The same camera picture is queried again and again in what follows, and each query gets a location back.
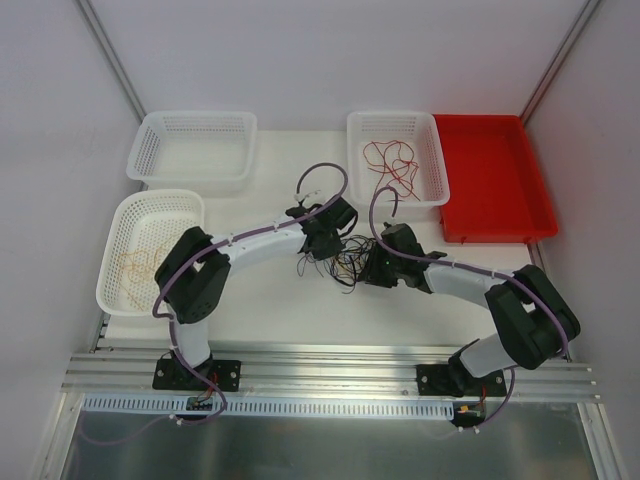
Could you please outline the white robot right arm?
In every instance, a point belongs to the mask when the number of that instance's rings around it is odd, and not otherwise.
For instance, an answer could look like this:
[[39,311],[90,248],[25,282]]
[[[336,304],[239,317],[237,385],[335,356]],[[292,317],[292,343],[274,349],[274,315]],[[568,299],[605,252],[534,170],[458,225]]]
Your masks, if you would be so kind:
[[465,345],[444,364],[419,367],[418,388],[426,395],[477,395],[510,367],[535,370],[566,354],[581,332],[576,315],[539,267],[490,270],[444,252],[425,252],[406,224],[386,225],[358,279],[382,288],[405,284],[489,311],[494,334]]

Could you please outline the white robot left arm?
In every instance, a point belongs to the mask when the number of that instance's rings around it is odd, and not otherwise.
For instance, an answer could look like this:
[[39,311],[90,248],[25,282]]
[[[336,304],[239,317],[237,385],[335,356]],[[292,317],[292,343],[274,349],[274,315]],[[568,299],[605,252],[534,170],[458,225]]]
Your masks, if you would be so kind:
[[300,203],[269,224],[226,237],[186,230],[155,273],[159,296],[152,307],[154,317],[169,321],[176,378],[189,389],[208,382],[208,317],[232,275],[286,255],[326,260],[343,250],[357,219],[356,209],[339,197],[324,205]]

